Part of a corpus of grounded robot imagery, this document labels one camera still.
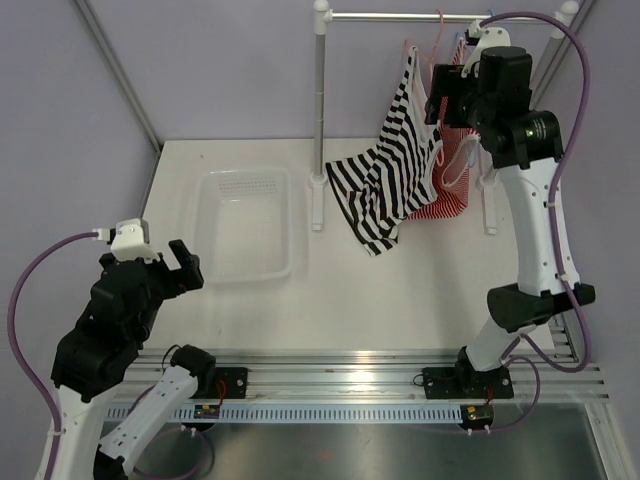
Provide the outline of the pink wire hanger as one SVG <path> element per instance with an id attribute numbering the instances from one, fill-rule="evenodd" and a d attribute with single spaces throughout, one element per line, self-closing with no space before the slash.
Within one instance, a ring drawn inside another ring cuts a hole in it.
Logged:
<path id="1" fill-rule="evenodd" d="M 426 57 L 426 55 L 420 51 L 417 51 L 417 54 L 420 58 L 426 59 L 428 60 L 428 64 L 429 64 L 429 75 L 430 75 L 430 80 L 433 80 L 433 71 L 434 71 L 434 67 L 435 67 L 435 63 L 436 63 L 436 56 L 437 56 L 437 50 L 440 44 L 440 39 L 442 36 L 442 33 L 444 31 L 444 14 L 440 9 L 437 9 L 438 15 L 439 15 L 439 30 L 438 30 L 438 34 L 436 37 L 435 42 L 433 43 L 433 47 L 430 53 L 429 57 Z M 428 104 L 427 104 L 427 100 L 428 97 L 427 95 L 424 93 L 424 85 L 422 83 L 421 80 L 417 81 L 417 77 L 419 77 L 419 74 L 413 74 L 414 72 L 414 68 L 418 65 L 418 61 L 417 60 L 413 60 L 412 58 L 412 54 L 411 54 L 411 49 L 414 48 L 415 45 L 410 42 L 408 39 L 406 39 L 404 41 L 403 44 L 403 55 L 407 60 L 411 60 L 412 63 L 409 65 L 409 70 L 411 73 L 411 78 L 408 81 L 408 87 L 409 87 L 409 93 L 413 92 L 413 88 L 415 86 L 418 86 L 418 90 L 419 90 L 419 95 L 418 95 L 418 99 L 421 101 L 421 118 L 424 121 L 425 124 L 427 124 L 427 113 L 428 113 Z"/>

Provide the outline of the black white striped tank top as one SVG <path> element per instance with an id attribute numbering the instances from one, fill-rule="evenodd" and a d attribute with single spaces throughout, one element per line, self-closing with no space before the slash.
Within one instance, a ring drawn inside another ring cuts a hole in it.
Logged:
<path id="1" fill-rule="evenodd" d="M 433 170 L 442 140 L 427 123 L 427 100 L 420 52 L 407 44 L 403 73 L 375 144 L 326 164 L 340 210 L 372 257 L 396 246 L 399 225 L 438 197 Z"/>

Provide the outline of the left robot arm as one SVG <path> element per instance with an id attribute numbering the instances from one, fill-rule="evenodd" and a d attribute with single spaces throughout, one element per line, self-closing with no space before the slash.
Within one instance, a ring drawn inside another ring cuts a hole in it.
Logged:
<path id="1" fill-rule="evenodd" d="M 169 247 L 179 266 L 164 259 L 119 260 L 103 255 L 99 280 L 76 325 L 59 342 L 51 378 L 61 409 L 51 442 L 55 479 L 125 479 L 169 417 L 189 398 L 216 385 L 216 359 L 184 345 L 161 379 L 107 435 L 104 418 L 129 366 L 149 338 L 164 301 L 204 285 L 197 255 L 181 240 Z"/>

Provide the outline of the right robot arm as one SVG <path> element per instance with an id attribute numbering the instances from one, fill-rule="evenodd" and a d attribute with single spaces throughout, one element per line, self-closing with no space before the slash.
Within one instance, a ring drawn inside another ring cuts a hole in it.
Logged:
<path id="1" fill-rule="evenodd" d="M 427 121 L 472 128 L 491 156 L 506 192 L 518 255 L 516 282 L 487 293 L 489 318 L 451 367 L 422 371 L 429 400 L 511 399 L 506 357 L 552 317 L 595 300 L 595 289 L 571 264 L 560 185 L 563 155 L 557 118 L 530 107 L 532 58 L 525 49 L 485 49 L 467 72 L 434 68 Z"/>

